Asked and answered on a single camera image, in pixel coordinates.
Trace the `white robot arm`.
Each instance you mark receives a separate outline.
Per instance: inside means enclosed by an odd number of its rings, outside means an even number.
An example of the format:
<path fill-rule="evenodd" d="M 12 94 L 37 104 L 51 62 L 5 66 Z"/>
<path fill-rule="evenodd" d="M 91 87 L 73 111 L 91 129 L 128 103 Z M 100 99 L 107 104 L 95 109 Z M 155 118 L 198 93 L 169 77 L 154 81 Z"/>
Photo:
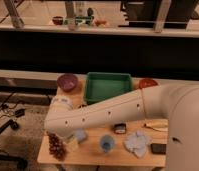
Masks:
<path fill-rule="evenodd" d="M 74 109 L 70 98 L 55 97 L 44 128 L 61 137 L 77 129 L 142 119 L 166 118 L 166 171 L 199 171 L 199 85 L 163 84 Z"/>

